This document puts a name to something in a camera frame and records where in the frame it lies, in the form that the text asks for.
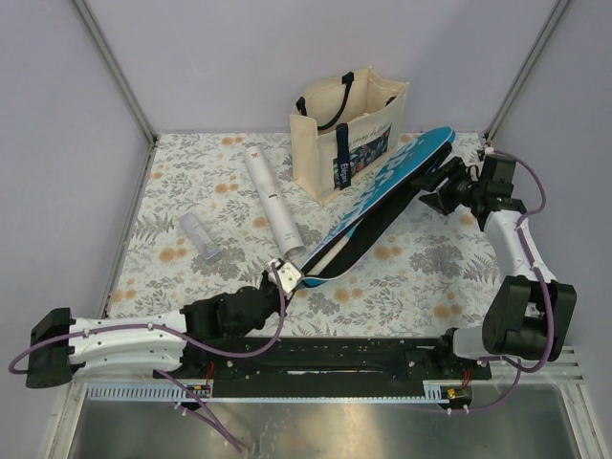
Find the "white shuttlecock tube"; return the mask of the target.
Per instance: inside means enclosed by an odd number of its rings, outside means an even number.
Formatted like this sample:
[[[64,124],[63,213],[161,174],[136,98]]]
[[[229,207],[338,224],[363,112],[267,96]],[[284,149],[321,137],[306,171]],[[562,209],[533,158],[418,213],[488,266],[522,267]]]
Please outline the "white shuttlecock tube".
[[[298,259],[305,246],[264,150],[251,146],[243,157],[282,257]]]

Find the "blue racket cover bag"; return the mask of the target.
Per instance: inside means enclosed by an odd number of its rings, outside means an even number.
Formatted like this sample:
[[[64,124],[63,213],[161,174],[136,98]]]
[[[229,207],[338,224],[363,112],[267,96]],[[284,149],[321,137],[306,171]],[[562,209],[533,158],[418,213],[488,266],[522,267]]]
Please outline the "blue racket cover bag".
[[[453,128],[437,127],[391,155],[370,187],[302,264],[301,285],[315,288],[350,271],[419,193],[412,182],[445,161],[455,137]],[[318,276],[309,276],[318,260],[343,236],[349,241],[336,258]]]

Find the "clear plastic tube cap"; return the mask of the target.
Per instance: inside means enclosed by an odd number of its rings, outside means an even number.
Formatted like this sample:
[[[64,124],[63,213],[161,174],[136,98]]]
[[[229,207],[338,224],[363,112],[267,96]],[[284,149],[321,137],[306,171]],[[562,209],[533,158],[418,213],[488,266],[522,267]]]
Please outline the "clear plastic tube cap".
[[[195,214],[187,213],[181,216],[179,224],[206,263],[213,263],[221,257],[220,247]]]

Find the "light blue racket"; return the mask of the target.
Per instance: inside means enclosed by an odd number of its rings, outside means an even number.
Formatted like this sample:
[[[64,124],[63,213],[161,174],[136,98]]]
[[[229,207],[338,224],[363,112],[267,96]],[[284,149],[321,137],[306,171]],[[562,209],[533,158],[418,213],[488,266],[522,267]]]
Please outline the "light blue racket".
[[[328,252],[322,256],[315,266],[309,271],[309,276],[318,276],[340,253],[348,243],[349,238],[343,236]]]

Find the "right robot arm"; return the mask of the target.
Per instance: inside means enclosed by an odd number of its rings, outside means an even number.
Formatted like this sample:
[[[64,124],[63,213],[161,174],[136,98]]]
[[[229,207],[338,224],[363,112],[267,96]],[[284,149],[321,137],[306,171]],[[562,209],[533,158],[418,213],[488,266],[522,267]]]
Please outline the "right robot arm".
[[[443,215],[468,208],[493,247],[503,276],[481,325],[450,331],[450,346],[435,355],[437,371],[454,379],[470,360],[501,360],[535,373],[561,353],[577,292],[559,282],[541,257],[529,228],[534,210],[513,197],[517,157],[488,154],[477,176],[459,158],[419,177],[420,201]]]

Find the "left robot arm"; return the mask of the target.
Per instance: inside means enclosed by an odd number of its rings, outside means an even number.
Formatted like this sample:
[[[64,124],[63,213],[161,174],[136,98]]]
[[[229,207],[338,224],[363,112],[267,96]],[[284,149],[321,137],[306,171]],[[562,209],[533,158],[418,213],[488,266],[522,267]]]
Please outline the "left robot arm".
[[[25,385],[31,389],[61,386],[75,377],[112,372],[176,371],[196,378],[207,369],[208,356],[230,360],[254,358],[274,339],[251,351],[230,345],[260,330],[271,315],[286,316],[296,278],[285,270],[265,273],[258,287],[195,301],[180,310],[130,319],[73,317],[56,308],[31,330],[23,356]]]

